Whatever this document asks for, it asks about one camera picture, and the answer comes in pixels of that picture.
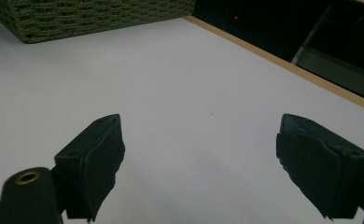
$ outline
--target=dark background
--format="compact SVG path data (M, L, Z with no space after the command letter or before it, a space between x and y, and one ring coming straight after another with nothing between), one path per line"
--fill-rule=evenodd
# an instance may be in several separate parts
M364 6L348 0L196 0L193 16L291 62L327 6L310 47L364 68Z

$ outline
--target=wicker basket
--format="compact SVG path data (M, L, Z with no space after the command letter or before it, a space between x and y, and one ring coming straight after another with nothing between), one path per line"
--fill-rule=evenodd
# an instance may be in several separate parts
M0 22L24 43L190 15L195 0L0 0Z

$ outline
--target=table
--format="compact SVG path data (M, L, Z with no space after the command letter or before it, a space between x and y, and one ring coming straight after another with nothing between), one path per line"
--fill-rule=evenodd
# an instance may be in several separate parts
M275 137L291 113L364 148L364 100L214 32L188 17L25 45L0 24L0 192L120 113L125 161L96 223L360 223L322 218Z

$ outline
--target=wooden table edge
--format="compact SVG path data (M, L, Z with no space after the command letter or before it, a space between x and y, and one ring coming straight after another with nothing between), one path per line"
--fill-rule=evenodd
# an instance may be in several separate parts
M272 55L271 53L264 51L263 49L259 49L255 46L245 42L244 40L237 38L234 35L230 35L224 31L216 28L215 26L210 25L204 21L201 21L193 16L187 16L187 17L184 17L184 19L204 28L205 30L207 30L209 32L219 35L244 49L247 49L247 50L257 54L258 56L260 56L261 58L264 58L267 61L270 61L272 63L277 64L280 67L285 68L286 70L292 72L293 74L295 74L299 77L302 77L327 91L333 92L334 94L339 95L342 98L344 98L356 105L364 107L364 98L359 95L356 95L342 87L339 87L339 86L325 80L324 78L318 77L302 68L299 68L298 66L296 66L292 63L284 61L284 60Z

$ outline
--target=white table surface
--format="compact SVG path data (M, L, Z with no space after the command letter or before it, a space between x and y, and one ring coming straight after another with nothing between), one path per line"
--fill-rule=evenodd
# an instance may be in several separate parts
M291 113L364 148L364 108L184 19L34 45L0 24L0 193L115 113L125 160L96 223L362 223L322 218L275 137Z

